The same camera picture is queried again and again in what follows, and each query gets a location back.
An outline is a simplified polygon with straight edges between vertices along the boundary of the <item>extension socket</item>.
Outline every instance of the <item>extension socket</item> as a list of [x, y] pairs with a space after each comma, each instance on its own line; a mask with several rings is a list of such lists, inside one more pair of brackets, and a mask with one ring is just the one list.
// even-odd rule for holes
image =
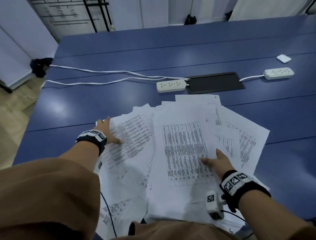
[[176, 92], [183, 91], [186, 88], [186, 82], [184, 80], [171, 80], [157, 82], [157, 91], [162, 92]]
[[294, 72], [289, 67], [267, 69], [263, 72], [264, 77], [268, 80], [289, 78], [294, 75]]

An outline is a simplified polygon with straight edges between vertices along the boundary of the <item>floor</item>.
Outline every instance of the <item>floor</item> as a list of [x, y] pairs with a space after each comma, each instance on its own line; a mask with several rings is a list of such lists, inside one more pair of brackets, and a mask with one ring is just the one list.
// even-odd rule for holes
[[[15, 93], [38, 97], [44, 80], [30, 79]], [[37, 98], [25, 98], [17, 94], [9, 94], [0, 88], [0, 169], [12, 165], [37, 101]]]

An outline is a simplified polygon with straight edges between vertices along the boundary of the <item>forearm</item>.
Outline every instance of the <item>forearm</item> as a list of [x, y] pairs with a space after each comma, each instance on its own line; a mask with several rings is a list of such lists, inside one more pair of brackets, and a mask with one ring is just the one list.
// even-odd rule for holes
[[246, 192], [239, 210], [258, 240], [286, 240], [308, 223], [258, 190]]
[[60, 158], [69, 159], [79, 163], [92, 172], [98, 157], [99, 148], [95, 144], [87, 141], [76, 143], [71, 149], [60, 155]]

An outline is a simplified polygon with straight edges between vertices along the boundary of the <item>brown sleeve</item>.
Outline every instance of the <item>brown sleeve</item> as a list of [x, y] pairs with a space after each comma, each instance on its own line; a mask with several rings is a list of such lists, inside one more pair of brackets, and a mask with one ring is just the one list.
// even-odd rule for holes
[[289, 240], [316, 240], [316, 227], [308, 226], [295, 233]]
[[1, 170], [0, 183], [0, 235], [15, 227], [57, 223], [92, 239], [100, 182], [83, 166], [60, 158], [31, 161]]

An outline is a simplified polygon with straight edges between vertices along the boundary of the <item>wristband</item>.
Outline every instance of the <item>wristband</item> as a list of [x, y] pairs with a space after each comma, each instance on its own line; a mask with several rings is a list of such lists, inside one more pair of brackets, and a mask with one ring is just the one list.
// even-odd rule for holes
[[88, 141], [97, 145], [97, 147], [99, 148], [99, 156], [100, 156], [105, 148], [106, 136], [104, 135], [102, 131], [91, 129], [88, 131], [84, 131], [82, 134], [80, 134], [77, 137], [75, 144], [80, 141]]
[[219, 186], [224, 193], [223, 199], [232, 212], [236, 212], [240, 198], [248, 191], [259, 190], [271, 197], [268, 190], [256, 183], [252, 177], [236, 170], [226, 172]]

